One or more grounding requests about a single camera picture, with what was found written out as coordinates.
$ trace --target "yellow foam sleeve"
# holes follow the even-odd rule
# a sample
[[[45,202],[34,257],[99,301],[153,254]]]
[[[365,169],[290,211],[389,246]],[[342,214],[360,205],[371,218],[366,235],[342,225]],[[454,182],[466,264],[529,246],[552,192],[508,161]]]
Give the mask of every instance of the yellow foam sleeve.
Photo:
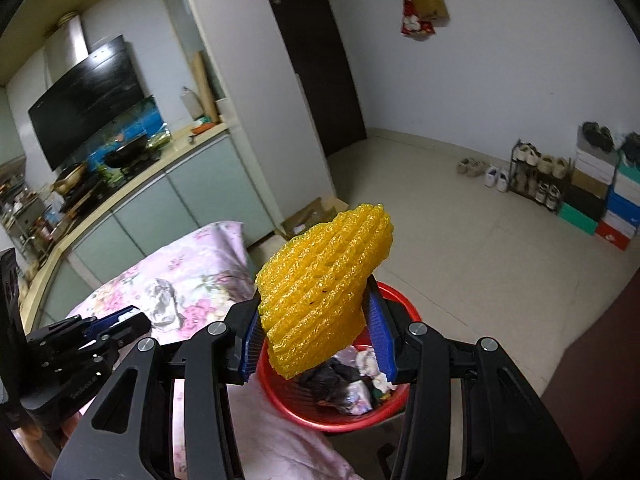
[[[393,225],[361,204],[287,242],[258,272],[271,366],[290,379],[350,345],[365,327],[367,278],[388,257]]]

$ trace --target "frying pan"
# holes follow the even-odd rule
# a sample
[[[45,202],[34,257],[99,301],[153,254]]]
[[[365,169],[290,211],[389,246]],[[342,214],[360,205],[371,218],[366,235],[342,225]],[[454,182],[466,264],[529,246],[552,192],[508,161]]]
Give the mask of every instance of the frying pan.
[[[82,177],[84,177],[86,173],[86,168],[86,162],[78,162],[65,168],[54,182],[53,189],[60,193],[60,195],[66,196],[66,194],[82,180]]]
[[[122,146],[107,153],[104,163],[110,168],[124,168],[134,162],[146,150],[146,134],[140,134]]]

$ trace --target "plastic bottle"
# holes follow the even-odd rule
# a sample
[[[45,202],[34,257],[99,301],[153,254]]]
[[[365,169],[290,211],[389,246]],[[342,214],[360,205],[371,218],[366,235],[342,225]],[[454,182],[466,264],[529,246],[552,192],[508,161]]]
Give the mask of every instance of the plastic bottle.
[[[185,108],[189,111],[191,119],[195,121],[197,118],[204,115],[204,110],[202,109],[200,100],[193,90],[183,86],[182,92],[180,92],[180,99],[182,100]]]

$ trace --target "kitchen cabinet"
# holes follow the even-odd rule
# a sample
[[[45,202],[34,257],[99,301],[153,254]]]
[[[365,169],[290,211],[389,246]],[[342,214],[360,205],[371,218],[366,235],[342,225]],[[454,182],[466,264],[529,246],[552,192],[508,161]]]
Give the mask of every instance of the kitchen cabinet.
[[[167,174],[198,225],[221,220],[244,222],[246,245],[273,231],[229,136],[212,142]]]
[[[0,166],[24,156],[6,90],[0,88]]]
[[[60,261],[49,285],[41,324],[65,319],[92,292],[93,289],[78,276],[68,261]]]
[[[145,256],[198,228],[165,175],[146,184],[114,214]]]
[[[85,235],[74,248],[74,254],[102,283],[119,276],[145,257],[113,215]]]

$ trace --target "countertop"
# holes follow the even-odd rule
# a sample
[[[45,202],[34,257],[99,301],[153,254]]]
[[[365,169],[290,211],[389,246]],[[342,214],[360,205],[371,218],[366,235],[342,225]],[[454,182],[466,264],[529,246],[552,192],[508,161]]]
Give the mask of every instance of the countertop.
[[[93,211],[87,218],[85,218],[79,225],[65,235],[53,248],[45,264],[35,275],[31,282],[29,291],[20,306],[20,317],[22,324],[24,325],[25,332],[30,332],[33,327],[33,322],[36,317],[36,313],[47,290],[47,285],[52,275],[56,271],[58,264],[65,256],[66,251],[71,245],[78,240],[86,231],[88,231],[98,220],[106,215],[111,208],[116,206],[122,200],[126,199],[128,195],[133,193],[137,188],[142,186],[146,181],[152,179],[160,171],[164,170],[174,162],[177,162],[180,158],[183,158],[189,152],[197,149],[199,146],[206,143],[213,137],[221,134],[227,129],[225,123],[218,124],[210,130],[197,136],[193,144],[189,143],[189,136],[191,134],[190,128],[184,128],[178,132],[172,133],[173,140],[162,149],[160,160],[154,165],[147,168],[131,181],[122,186],[116,193],[111,195],[107,200],[100,204],[95,211]]]

